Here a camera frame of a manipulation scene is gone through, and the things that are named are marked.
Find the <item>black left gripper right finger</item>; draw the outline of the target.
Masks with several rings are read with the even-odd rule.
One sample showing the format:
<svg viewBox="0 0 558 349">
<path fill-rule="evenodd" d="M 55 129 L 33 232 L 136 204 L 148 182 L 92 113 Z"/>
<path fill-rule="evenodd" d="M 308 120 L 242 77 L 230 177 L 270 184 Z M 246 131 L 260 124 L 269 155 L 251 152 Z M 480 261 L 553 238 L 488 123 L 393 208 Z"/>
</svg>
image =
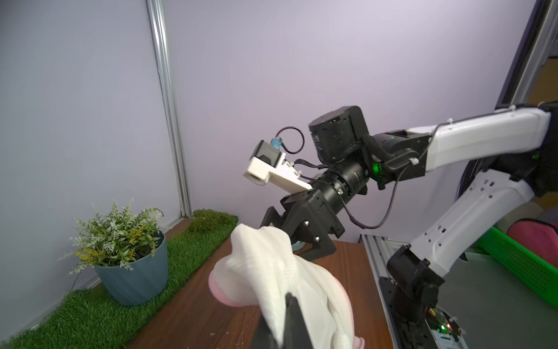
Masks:
<svg viewBox="0 0 558 349">
<path fill-rule="evenodd" d="M 291 293 L 286 295 L 286 317 L 283 333 L 283 348 L 312 349 L 312 342 L 298 299 Z"/>
</svg>

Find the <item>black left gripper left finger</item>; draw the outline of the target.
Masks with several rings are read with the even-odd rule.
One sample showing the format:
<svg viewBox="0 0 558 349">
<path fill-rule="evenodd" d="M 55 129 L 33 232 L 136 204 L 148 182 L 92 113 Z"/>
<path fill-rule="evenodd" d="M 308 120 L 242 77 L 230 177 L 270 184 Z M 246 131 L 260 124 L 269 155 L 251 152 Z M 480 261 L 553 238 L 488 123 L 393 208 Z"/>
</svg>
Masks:
<svg viewBox="0 0 558 349">
<path fill-rule="evenodd" d="M 252 338 L 251 349 L 279 349 L 279 345 L 273 337 L 263 315 L 260 316 L 256 331 Z"/>
</svg>

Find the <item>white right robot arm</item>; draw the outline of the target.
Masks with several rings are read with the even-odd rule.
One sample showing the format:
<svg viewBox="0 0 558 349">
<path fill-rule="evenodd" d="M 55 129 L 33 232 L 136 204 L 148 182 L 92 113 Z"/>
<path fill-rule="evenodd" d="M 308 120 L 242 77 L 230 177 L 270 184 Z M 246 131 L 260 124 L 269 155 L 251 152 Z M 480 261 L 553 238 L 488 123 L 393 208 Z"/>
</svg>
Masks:
<svg viewBox="0 0 558 349">
<path fill-rule="evenodd" d="M 319 164 L 305 177 L 286 158 L 280 138 L 261 141 L 245 176 L 285 190 L 275 225 L 309 249 L 305 260 L 335 253 L 344 233 L 339 212 L 368 192 L 418 180 L 429 196 L 407 195 L 406 206 L 439 218 L 386 262 L 376 284 L 396 348 L 463 348 L 456 322 L 437 308 L 440 287 L 456 260 L 498 220 L 536 196 L 557 189 L 557 103 L 509 105 L 492 113 L 438 125 L 371 135 L 358 106 L 343 106 L 310 125 Z"/>
</svg>

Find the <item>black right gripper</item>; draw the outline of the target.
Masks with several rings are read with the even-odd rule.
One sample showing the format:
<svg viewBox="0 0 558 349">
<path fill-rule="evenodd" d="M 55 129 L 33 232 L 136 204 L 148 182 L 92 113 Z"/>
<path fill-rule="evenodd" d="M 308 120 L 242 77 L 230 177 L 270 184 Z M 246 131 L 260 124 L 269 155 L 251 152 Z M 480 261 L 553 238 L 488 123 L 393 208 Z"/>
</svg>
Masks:
<svg viewBox="0 0 558 349">
<path fill-rule="evenodd" d="M 283 197 L 280 203 L 285 212 L 280 215 L 274 206 L 270 206 L 260 227 L 281 228 L 292 240 L 311 244 L 309 250 L 299 254 L 299 257 L 308 261 L 330 256 L 337 251 L 328 235 L 339 238 L 345 228 L 319 189 L 290 194 Z"/>
</svg>

